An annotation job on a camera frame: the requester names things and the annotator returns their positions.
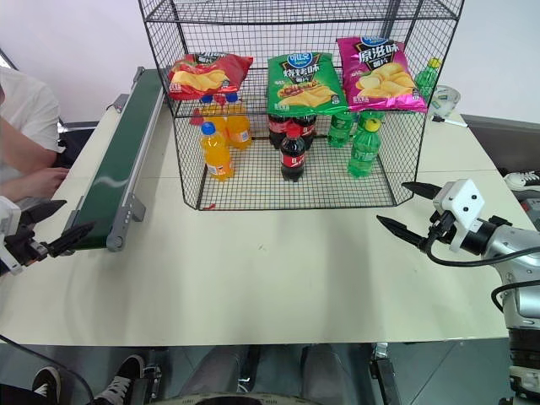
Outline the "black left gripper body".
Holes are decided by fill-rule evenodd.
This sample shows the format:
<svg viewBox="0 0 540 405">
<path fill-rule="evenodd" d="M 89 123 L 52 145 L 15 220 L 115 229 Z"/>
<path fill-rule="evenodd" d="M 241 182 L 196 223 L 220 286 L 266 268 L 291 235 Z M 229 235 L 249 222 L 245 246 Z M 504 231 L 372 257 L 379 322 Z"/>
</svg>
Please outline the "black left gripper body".
<svg viewBox="0 0 540 405">
<path fill-rule="evenodd" d="M 47 257 L 46 247 L 34 239 L 34 227 L 34 223 L 21 219 L 16 233 L 3 239 L 4 267 L 28 267 Z"/>
</svg>

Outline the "person's bare hand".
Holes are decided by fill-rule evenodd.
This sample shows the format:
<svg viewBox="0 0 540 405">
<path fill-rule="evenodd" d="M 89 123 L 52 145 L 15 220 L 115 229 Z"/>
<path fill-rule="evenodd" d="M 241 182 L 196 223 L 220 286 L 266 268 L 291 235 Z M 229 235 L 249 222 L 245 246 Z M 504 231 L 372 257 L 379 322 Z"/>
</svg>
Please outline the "person's bare hand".
<svg viewBox="0 0 540 405">
<path fill-rule="evenodd" d="M 38 170 L 24 178 L 26 197 L 50 198 L 68 176 L 69 169 L 56 167 Z"/>
</svg>

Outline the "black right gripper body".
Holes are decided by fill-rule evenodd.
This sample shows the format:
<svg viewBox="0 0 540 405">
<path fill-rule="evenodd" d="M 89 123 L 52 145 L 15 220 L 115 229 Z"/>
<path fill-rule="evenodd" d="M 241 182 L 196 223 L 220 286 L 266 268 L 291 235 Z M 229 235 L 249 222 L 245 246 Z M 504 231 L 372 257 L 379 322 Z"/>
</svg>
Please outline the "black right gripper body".
<svg viewBox="0 0 540 405">
<path fill-rule="evenodd" d="M 431 223 L 428 236 L 419 243 L 419 249 L 427 253 L 436 242 L 449 245 L 456 235 L 456 217 L 451 211 L 445 210 L 443 213 L 435 211 L 429 218 Z"/>
</svg>

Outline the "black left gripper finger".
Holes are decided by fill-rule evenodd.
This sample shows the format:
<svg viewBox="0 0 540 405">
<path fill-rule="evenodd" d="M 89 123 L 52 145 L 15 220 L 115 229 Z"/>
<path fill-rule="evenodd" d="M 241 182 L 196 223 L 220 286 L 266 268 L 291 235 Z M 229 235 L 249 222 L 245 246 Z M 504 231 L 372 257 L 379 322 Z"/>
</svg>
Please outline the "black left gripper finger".
<svg viewBox="0 0 540 405">
<path fill-rule="evenodd" d="M 51 200 L 40 202 L 35 206 L 26 208 L 21 212 L 20 228 L 32 228 L 39 222 L 48 219 L 67 203 L 66 200 Z"/>
<path fill-rule="evenodd" d="M 67 251 L 72 251 L 73 247 L 77 245 L 94 228 L 94 226 L 94 222 L 74 225 L 65 230 L 54 241 L 50 243 L 44 242 L 43 246 L 46 248 L 47 254 L 50 257 L 58 257 Z"/>
</svg>

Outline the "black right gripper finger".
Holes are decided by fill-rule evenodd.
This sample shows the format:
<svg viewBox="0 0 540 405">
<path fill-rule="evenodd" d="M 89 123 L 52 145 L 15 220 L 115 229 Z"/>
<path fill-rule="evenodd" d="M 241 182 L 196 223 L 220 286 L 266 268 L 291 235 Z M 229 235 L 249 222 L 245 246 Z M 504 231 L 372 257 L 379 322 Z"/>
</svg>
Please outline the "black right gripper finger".
<svg viewBox="0 0 540 405">
<path fill-rule="evenodd" d="M 433 200 L 440 192 L 439 186 L 424 182 L 406 181 L 402 183 L 402 186 L 412 193 L 429 200 Z"/>
<path fill-rule="evenodd" d="M 409 230 L 405 224 L 380 215 L 377 215 L 376 218 L 387 230 L 400 240 L 403 240 L 418 249 L 420 249 L 421 245 L 424 243 L 424 237 Z"/>
</svg>

